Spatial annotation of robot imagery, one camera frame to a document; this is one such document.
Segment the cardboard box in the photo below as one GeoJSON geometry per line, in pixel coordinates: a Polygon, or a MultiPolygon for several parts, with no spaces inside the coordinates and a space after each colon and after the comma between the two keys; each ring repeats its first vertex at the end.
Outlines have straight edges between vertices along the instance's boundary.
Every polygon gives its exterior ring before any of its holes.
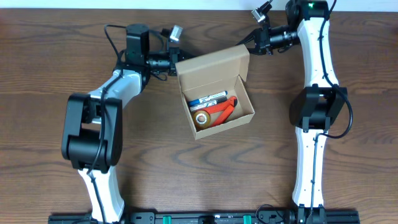
{"type": "Polygon", "coordinates": [[[226,131],[252,120],[255,111],[244,87],[249,67],[249,51],[245,45],[184,60],[175,66],[182,105],[195,139],[226,131]],[[222,91],[227,92],[227,98],[237,98],[234,111],[217,126],[213,126],[213,123],[222,112],[209,113],[206,116],[209,126],[199,128],[188,103],[222,91]]]}

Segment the black marker pen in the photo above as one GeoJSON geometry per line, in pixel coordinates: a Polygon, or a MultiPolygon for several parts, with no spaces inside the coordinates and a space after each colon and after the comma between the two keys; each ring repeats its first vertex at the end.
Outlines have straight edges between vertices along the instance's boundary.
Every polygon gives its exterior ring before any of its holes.
{"type": "Polygon", "coordinates": [[[217,105],[219,103],[225,102],[226,100],[227,100],[227,97],[222,96],[220,98],[216,98],[216,99],[211,100],[211,101],[207,101],[207,102],[204,102],[204,103],[200,103],[200,104],[191,106],[191,107],[189,107],[189,110],[191,112],[195,112],[195,111],[198,111],[198,110],[202,110],[203,108],[207,108],[207,107],[214,106],[214,105],[217,105]]]}

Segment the blue marker pen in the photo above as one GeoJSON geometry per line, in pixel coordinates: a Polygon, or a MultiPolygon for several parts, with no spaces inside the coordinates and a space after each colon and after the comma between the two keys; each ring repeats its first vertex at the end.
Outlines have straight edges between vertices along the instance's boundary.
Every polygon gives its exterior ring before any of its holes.
{"type": "Polygon", "coordinates": [[[188,106],[195,106],[195,105],[198,105],[200,103],[204,103],[204,102],[211,101],[213,99],[216,99],[216,98],[219,98],[219,97],[222,97],[222,96],[226,96],[227,94],[228,94],[227,91],[221,91],[219,93],[208,95],[208,96],[205,96],[205,97],[193,100],[193,101],[189,101],[188,102],[188,106]]]}

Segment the red utility knife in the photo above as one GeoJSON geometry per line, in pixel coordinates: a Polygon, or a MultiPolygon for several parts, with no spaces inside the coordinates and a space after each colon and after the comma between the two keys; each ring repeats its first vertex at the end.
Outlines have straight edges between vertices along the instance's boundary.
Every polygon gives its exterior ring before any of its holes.
{"type": "Polygon", "coordinates": [[[228,106],[232,106],[233,108],[237,105],[238,99],[235,96],[230,97],[228,100],[218,103],[217,105],[209,106],[204,108],[203,110],[206,111],[208,114],[217,113],[220,111],[224,111],[228,106]]]}

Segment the yellow tape roll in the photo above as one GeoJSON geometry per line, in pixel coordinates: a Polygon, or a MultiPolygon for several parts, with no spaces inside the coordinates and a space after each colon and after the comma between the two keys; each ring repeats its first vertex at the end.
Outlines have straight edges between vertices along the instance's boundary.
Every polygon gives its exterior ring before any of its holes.
{"type": "Polygon", "coordinates": [[[193,114],[192,118],[193,118],[194,125],[198,129],[206,129],[211,123],[210,115],[206,111],[203,111],[203,110],[196,111],[193,114]]]}

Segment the red and chrome stapler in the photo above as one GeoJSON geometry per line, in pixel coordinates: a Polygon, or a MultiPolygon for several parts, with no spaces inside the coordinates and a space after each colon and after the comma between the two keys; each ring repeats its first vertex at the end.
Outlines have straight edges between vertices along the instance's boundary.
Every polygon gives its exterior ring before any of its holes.
{"type": "Polygon", "coordinates": [[[229,105],[218,117],[217,119],[213,122],[211,127],[218,126],[220,124],[223,124],[226,119],[231,115],[231,113],[234,111],[234,106],[229,105]]]}

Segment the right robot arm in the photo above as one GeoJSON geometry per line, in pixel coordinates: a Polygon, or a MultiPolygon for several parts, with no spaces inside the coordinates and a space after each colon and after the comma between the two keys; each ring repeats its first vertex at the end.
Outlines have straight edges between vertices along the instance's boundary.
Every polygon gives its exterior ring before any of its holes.
{"type": "Polygon", "coordinates": [[[252,11],[259,24],[241,44],[254,42],[253,55],[283,53],[300,45],[304,62],[303,90],[289,108],[298,146],[297,175],[292,194],[300,213],[317,217],[324,211],[322,194],[323,151],[329,130],[343,106],[349,106],[348,92],[340,86],[330,53],[329,27],[334,5],[327,1],[288,1],[287,24],[271,27],[267,13],[271,2],[252,11]]]}

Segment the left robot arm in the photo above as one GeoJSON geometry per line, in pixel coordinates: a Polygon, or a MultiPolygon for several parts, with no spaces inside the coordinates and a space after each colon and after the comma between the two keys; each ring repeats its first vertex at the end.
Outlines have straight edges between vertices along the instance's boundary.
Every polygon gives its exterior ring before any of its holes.
{"type": "Polygon", "coordinates": [[[52,215],[49,223],[124,223],[125,202],[120,194],[116,165],[123,149],[123,109],[142,93],[150,77],[175,75],[177,62],[186,59],[171,42],[180,40],[182,27],[156,32],[131,24],[126,48],[115,50],[111,78],[99,88],[69,96],[62,136],[62,156],[84,180],[92,211],[87,215],[52,215]]]}

